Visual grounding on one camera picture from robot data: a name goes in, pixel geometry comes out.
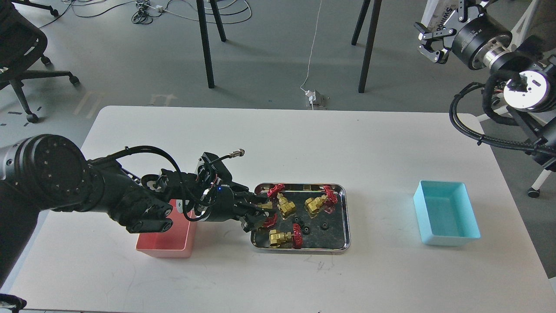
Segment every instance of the robotic hand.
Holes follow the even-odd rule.
[[[118,158],[154,153],[175,171],[139,178],[122,168]],[[152,146],[126,147],[104,158],[86,160],[78,147],[58,135],[39,135],[0,148],[0,286],[4,283],[37,223],[40,211],[106,212],[130,233],[165,232],[170,199],[182,199],[184,218],[221,222],[235,219],[245,232],[262,227],[274,213],[257,204],[255,195],[232,181],[222,160],[243,156],[238,150],[223,157],[205,152],[196,173],[182,173],[176,162]],[[188,216],[194,211],[195,218]]]
[[[491,18],[486,6],[495,2],[475,0],[429,0],[419,30],[419,51],[430,61],[446,63],[453,52],[470,70],[487,67],[490,78],[486,84],[471,83],[454,96],[450,106],[450,120],[460,132],[478,141],[500,148],[521,150],[531,155],[543,168],[556,172],[556,118],[541,125],[531,113],[556,109],[556,56],[542,60],[543,52],[553,49],[556,21],[556,2],[534,0],[526,13],[548,14],[542,17],[542,31],[530,32],[516,46],[512,33]],[[467,93],[483,91],[483,110],[495,122],[520,126],[527,134],[525,142],[486,136],[466,127],[457,116],[457,104]],[[498,115],[493,106],[501,100],[508,104],[511,117]]]

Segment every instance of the table leg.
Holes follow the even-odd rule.
[[[373,43],[375,42],[376,25],[379,22],[380,5],[382,0],[375,0],[373,11],[371,12],[371,25],[369,27],[369,35],[367,36],[367,44],[365,46],[365,55],[363,57],[363,67],[361,69],[361,78],[359,78],[359,93],[365,92],[365,84],[367,83],[367,74],[369,73],[369,64],[371,62],[371,53],[373,52]]]
[[[205,68],[207,71],[208,87],[214,88],[214,75],[212,74],[212,61],[210,59],[209,34],[207,32],[207,21],[205,16],[205,4],[203,0],[197,0],[197,13],[199,16],[199,27],[201,29],[201,41],[203,54],[205,56]]]
[[[353,37],[351,38],[351,45],[357,45],[357,39],[359,39],[359,33],[361,32],[361,27],[363,26],[363,22],[365,21],[365,16],[367,15],[367,11],[369,10],[369,4],[371,0],[364,0],[363,6],[361,7],[361,12],[359,12],[359,19],[357,20],[357,25],[355,25],[355,31],[353,32]]]
[[[216,0],[210,0],[210,6],[212,8],[212,14],[214,14],[216,27],[218,28],[218,34],[220,34],[220,40],[222,42],[226,42],[226,34],[224,33],[224,26],[222,25],[222,19],[220,18],[220,12],[218,11]]]

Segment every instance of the chair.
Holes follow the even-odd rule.
[[[39,8],[43,10],[49,10],[50,15],[56,17],[58,16],[58,10],[54,9],[52,6],[45,6],[44,4],[34,3],[29,0],[11,0],[13,3],[22,4],[24,6],[30,6],[33,8]]]
[[[68,76],[72,84],[79,82],[68,71],[28,70],[39,58],[45,65],[51,63],[44,56],[46,45],[47,39],[41,30],[19,14],[9,0],[0,0],[0,90],[12,85],[30,123],[38,122],[38,117],[29,109],[22,80]]]

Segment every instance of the black bracket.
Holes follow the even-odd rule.
[[[465,23],[467,21],[467,0],[459,0],[458,21]]]

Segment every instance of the floor marking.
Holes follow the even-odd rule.
[[[155,105],[156,99],[160,98],[160,97],[166,98],[166,100],[164,101],[164,106],[169,106],[172,99],[177,99],[177,97],[174,96],[173,94],[169,94],[169,95],[155,95],[155,94],[152,94],[151,95],[151,102],[149,102],[149,104],[150,105]]]
[[[96,95],[97,96],[96,101],[92,104],[91,109],[90,109],[89,113],[87,114],[87,116],[85,116],[86,119],[90,119],[91,117],[93,117],[93,115],[98,110],[98,107],[100,106],[100,103],[101,103],[102,99],[104,98],[105,94],[106,94],[105,92],[99,92],[99,91],[88,91],[88,92],[86,92],[85,96],[83,96],[83,98],[81,99],[81,101],[79,102],[79,104],[77,105],[75,110],[73,111],[73,114],[74,115],[79,114],[79,112],[81,112],[81,110],[83,109],[85,104],[89,101],[89,98],[92,95]]]

